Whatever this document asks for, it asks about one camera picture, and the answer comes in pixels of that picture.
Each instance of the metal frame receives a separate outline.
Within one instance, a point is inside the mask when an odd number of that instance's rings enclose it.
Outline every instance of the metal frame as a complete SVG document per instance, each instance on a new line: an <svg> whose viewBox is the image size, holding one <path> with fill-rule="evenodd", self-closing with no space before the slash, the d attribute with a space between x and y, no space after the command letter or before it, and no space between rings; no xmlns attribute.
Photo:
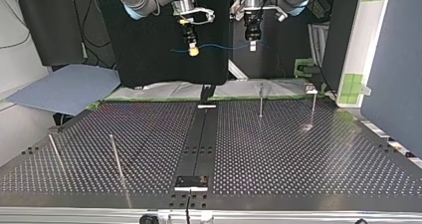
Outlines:
<svg viewBox="0 0 422 224"><path fill-rule="evenodd" d="M48 196L46 198L42 194L34 193L22 193L21 195L0 193L0 205L16 207L0 207L0 223L35 222L37 220L57 222L58 219L68 223L88 223L90 220L95 220L96 222L136 222L143 214L158 215L163 216L163 218L166 216L171 219L172 223L185 223L187 211L193 223L254 223L257 220L277 223L318 223L322 221L356 221L360 218L374 222L422 221L422 214L410 213L421 212L420 204L422 199L417 197L367 196L362 198L341 195L336 197L329 195L271 197L256 195L251 198L215 194L212 183L214 181L214 160L217 151L216 133L219 109L223 103L217 103L216 109L196 110L192 128L185 141L183 153L178 161L178 167L172 180L175 183L177 176L184 175L208 176L208 191L174 191L169 192L165 197L150 196L151 198L147 199L136 195L85 194ZM78 116L73 123L67 124L67 128L86 115L87 113ZM413 165L399 152L395 152L385 140L373 133L364 124L357 120L354 120L353 123L365 138L376 140L377 143L385 143L385 145L377 146L377 148L385 149L385 155L393 156L392 158L397 165L405 167L415 178L422 180L422 172L417 166ZM47 137L33 145L34 151L35 147L40 147L41 149L46 145L50 145ZM25 159L25 155L15 157L11 162L0 167L0 173L14 167ZM50 206L52 203L57 203L60 208L43 207L46 205ZM384 212L355 212L353 210L383 210Z"/></svg>

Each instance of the black cable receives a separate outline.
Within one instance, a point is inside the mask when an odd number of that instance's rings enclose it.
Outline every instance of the black cable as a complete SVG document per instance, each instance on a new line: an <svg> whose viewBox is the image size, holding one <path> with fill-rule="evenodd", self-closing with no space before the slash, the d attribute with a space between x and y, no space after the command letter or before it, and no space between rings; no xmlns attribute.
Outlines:
<svg viewBox="0 0 422 224"><path fill-rule="evenodd" d="M315 7L316 1L317 0L314 0L314 2L313 2L313 6L312 6L312 9L311 9L312 12L314 12L314 7ZM313 27L311 27L311 37L314 39L314 28ZM331 90L332 94L334 95L335 99L337 100L336 91L332 88L332 86L329 85L328 80L326 79L325 75L323 74L322 66L320 65L319 61L317 60L317 47L316 47L315 41L313 41L313 47L314 47L314 52L316 53L316 66L319 68L320 75L322 76L323 81L326 83L326 86Z"/></svg>
<svg viewBox="0 0 422 224"><path fill-rule="evenodd" d="M15 17L21 22L21 24L26 28L26 29L28 29L28 27L25 25L25 23L24 23L24 21L18 16L18 14L13 10L13 8L10 6L10 4L6 1L6 0L3 0L5 3L6 3L6 5L9 7L9 9L11 10L11 12L15 15ZM20 41L20 42L18 42L18 43L15 43L15 44L12 44L12 45L7 45L7 46L3 46L3 47L0 47L0 49L8 49L8 48L13 48L13 47L17 47L17 46L20 46L20 45L22 45L22 44L24 44L24 43L26 43L27 41L28 41L28 39L31 37L31 32L29 31L29 29L28 29L28 34L27 34L27 36L25 37L25 39L24 40L22 40L22 41Z"/></svg>
<svg viewBox="0 0 422 224"><path fill-rule="evenodd" d="M106 42L106 43L104 43L104 44L102 44L102 45L98 45L98 44L96 44L96 43L92 42L92 41L91 41L91 40L87 37L87 35L85 34L85 29L86 29L86 26L87 26L87 20L88 20L88 17L89 17L89 15L90 15L91 7L93 6L93 2L94 2L94 0L90 0L90 2L88 3L87 12L85 13L84 19L83 19L83 21L82 21L82 30L81 30L81 32L82 32L82 35L84 36L85 40L86 40L88 43L90 43L92 46L94 46L94 47L96 47L96 48L103 48L103 47L106 47L106 46L108 46L109 44L111 44L111 42Z"/></svg>
<svg viewBox="0 0 422 224"><path fill-rule="evenodd" d="M13 47L17 47L19 45L22 45L22 44L24 44L24 43L26 43L28 41L28 39L30 38L30 36L31 36L31 33L28 31L28 34L27 34L26 38L23 41L18 42L18 43L15 43L15 44L12 44L12 45L0 47L0 49L8 49L8 48L13 48Z"/></svg>
<svg viewBox="0 0 422 224"><path fill-rule="evenodd" d="M76 14L77 14L77 20L78 20L78 25L79 25L79 27L80 27L80 31L81 31L81 39L82 39L82 41L87 41L87 42L89 42L88 41L88 38L85 36L85 34L84 34L84 27L83 27L83 25L82 25L82 23L81 23L81 20L80 20L80 14L79 14L79 11L78 11L78 7L77 7L77 4L76 4L76 0L73 0L73 2L74 2L74 7L75 7L75 12L76 12ZM90 0L90 4L89 4L89 8L87 9L87 14L89 14L89 12L90 12L90 8L91 8L91 6L92 6L92 2L93 2L93 0ZM94 57L96 58L96 66L97 65L99 65L100 63L103 63L104 65L105 65L105 67L106 68L109 68L110 69L110 66L105 62L105 61L103 61L101 58L100 58L100 56L97 54L97 53L95 53L93 50L91 50L90 48L88 48L87 46L85 46L85 49L87 50L87 52L90 52L91 54L93 54L94 55ZM84 61L82 62L82 64L85 64L87 61L88 61L88 59L89 59L89 57L87 57L87 58L85 58L84 59Z"/></svg>
<svg viewBox="0 0 422 224"><path fill-rule="evenodd" d="M91 50L90 48L86 48L87 51L89 51L91 54L94 55L94 57L97 59L96 61L96 66L98 66L100 63L103 63L105 65L106 68L111 69L112 67L110 67L105 61L103 61L103 59L100 58L100 56L95 53L93 50Z"/></svg>

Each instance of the metal bracket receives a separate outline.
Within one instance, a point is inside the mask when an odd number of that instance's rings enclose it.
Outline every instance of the metal bracket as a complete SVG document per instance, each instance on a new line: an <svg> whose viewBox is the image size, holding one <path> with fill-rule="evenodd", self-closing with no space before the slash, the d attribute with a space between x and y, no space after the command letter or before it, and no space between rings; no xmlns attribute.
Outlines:
<svg viewBox="0 0 422 224"><path fill-rule="evenodd" d="M201 100L199 102L199 109L209 109L216 108L215 104L212 104L208 99L212 98L215 93L216 86L214 85L204 85L201 92Z"/></svg>
<svg viewBox="0 0 422 224"><path fill-rule="evenodd" d="M286 20L286 18L289 17L289 15L281 7L278 7L278 6L270 5L270 6L265 6L262 9L263 10L276 10L277 11L277 20L279 22L283 22L283 21ZM258 11L258 10L261 10L261 7L251 7L251 8L244 8L243 9L244 12Z"/></svg>
<svg viewBox="0 0 422 224"><path fill-rule="evenodd" d="M205 13L207 20L203 21L203 22L196 22L193 18L185 18L184 17L186 15L195 14L195 13ZM207 23L212 23L212 22L214 22L214 19L215 19L214 11L211 10L211 9L203 8L203 7L196 7L194 9L190 10L190 11L181 12L181 13L174 11L174 15L182 17L185 21L187 21L188 23L190 23L192 25L204 25L204 24L207 24Z"/></svg>
<svg viewBox="0 0 422 224"><path fill-rule="evenodd" d="M214 224L214 216L211 211L204 211L201 213L200 224Z"/></svg>
<svg viewBox="0 0 422 224"><path fill-rule="evenodd" d="M204 192L208 191L207 176L178 176L175 191Z"/></svg>

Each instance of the black metal plate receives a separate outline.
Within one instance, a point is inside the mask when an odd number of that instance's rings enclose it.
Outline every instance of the black metal plate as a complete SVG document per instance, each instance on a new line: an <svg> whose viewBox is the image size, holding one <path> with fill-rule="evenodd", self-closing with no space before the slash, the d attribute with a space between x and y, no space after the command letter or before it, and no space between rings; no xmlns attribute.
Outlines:
<svg viewBox="0 0 422 224"><path fill-rule="evenodd" d="M212 182L206 209L422 211L422 170L350 113L268 101L260 118L259 107L218 105L215 158L200 156L195 173Z"/></svg>

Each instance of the gray wall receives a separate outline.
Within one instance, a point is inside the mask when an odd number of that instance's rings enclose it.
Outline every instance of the gray wall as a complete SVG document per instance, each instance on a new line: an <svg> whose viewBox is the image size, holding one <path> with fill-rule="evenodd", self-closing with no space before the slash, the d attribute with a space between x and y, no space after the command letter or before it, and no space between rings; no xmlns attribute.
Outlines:
<svg viewBox="0 0 422 224"><path fill-rule="evenodd" d="M420 0L390 0L362 114L422 157Z"/></svg>

